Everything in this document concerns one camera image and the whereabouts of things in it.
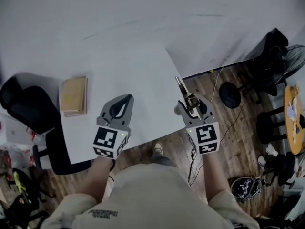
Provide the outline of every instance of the shoe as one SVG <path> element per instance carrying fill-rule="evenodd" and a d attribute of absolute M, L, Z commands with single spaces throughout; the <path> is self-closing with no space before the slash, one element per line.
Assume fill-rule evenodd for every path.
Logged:
<path fill-rule="evenodd" d="M 259 156 L 257 159 L 257 162 L 261 165 L 261 168 L 264 168 L 265 164 L 266 164 L 266 160 L 263 156 Z"/>
<path fill-rule="evenodd" d="M 275 157 L 278 155 L 278 152 L 275 150 L 271 143 L 268 144 L 268 147 L 266 148 L 266 153 Z"/>
<path fill-rule="evenodd" d="M 154 154 L 163 155 L 163 147 L 162 147 L 162 144 L 159 141 L 153 142 L 153 144 L 152 144 L 152 152 Z"/>

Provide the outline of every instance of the brown book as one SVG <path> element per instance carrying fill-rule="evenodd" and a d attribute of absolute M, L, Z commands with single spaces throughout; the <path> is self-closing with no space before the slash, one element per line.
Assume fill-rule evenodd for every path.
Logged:
<path fill-rule="evenodd" d="M 61 110 L 65 116 L 83 115 L 87 112 L 87 78 L 78 77 L 64 82 L 61 92 Z"/>

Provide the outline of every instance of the clutter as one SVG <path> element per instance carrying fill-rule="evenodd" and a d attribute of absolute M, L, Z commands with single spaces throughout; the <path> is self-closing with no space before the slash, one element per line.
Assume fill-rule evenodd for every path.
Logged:
<path fill-rule="evenodd" d="M 6 117 L 0 117 L 0 146 L 4 149 L 18 147 L 27 149 L 33 145 L 33 136 L 27 131 L 25 124 Z"/>
<path fill-rule="evenodd" d="M 237 200 L 244 203 L 259 194 L 265 185 L 260 178 L 240 177 L 231 184 L 231 192 Z"/>
<path fill-rule="evenodd" d="M 39 145 L 46 145 L 46 138 L 43 134 L 37 134 L 30 128 L 27 128 L 27 133 L 29 133 L 32 136 L 32 142 Z"/>
<path fill-rule="evenodd" d="M 293 110 L 291 103 L 289 103 L 288 107 L 287 107 L 287 116 L 289 117 L 289 119 L 291 119 L 292 121 L 295 121 L 296 119 L 296 112 Z"/>
<path fill-rule="evenodd" d="M 14 181 L 15 181 L 15 183 L 16 183 L 16 187 L 17 187 L 17 189 L 18 189 L 18 192 L 19 192 L 20 194 L 22 194 L 23 191 L 26 192 L 27 188 L 25 187 L 25 185 L 24 185 L 22 182 L 20 182 L 20 178 L 19 178 L 18 172 L 15 171 L 15 172 L 13 173 L 13 175 L 14 175 Z"/>
<path fill-rule="evenodd" d="M 65 117 L 87 114 L 86 76 L 65 80 L 61 92 L 61 110 Z"/>
<path fill-rule="evenodd" d="M 24 170 L 34 165 L 34 157 L 29 150 L 23 151 L 18 148 L 10 148 L 8 153 L 12 168 Z"/>

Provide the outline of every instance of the black stool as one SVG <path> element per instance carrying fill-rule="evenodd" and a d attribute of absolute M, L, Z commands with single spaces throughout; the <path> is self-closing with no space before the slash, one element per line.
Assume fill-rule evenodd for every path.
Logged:
<path fill-rule="evenodd" d="M 261 143 L 268 144 L 272 141 L 287 139 L 286 134 L 273 135 L 275 128 L 285 125 L 285 121 L 274 123 L 271 116 L 283 111 L 284 107 L 280 107 L 269 112 L 262 112 L 258 115 L 256 121 L 256 133 Z"/>

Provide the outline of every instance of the white tabletop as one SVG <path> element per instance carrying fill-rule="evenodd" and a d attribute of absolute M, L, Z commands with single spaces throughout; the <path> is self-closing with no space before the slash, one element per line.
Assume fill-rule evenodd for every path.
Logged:
<path fill-rule="evenodd" d="M 124 149 L 185 127 L 182 117 L 174 113 L 177 101 L 183 100 L 175 80 L 179 74 L 162 46 L 131 46 L 119 55 L 100 60 L 92 58 L 91 62 L 91 70 L 86 72 L 88 114 L 64 117 L 61 112 L 72 164 L 96 158 L 91 147 L 96 134 L 96 118 L 106 102 L 122 94 L 134 96 L 129 125 L 132 136 Z"/>

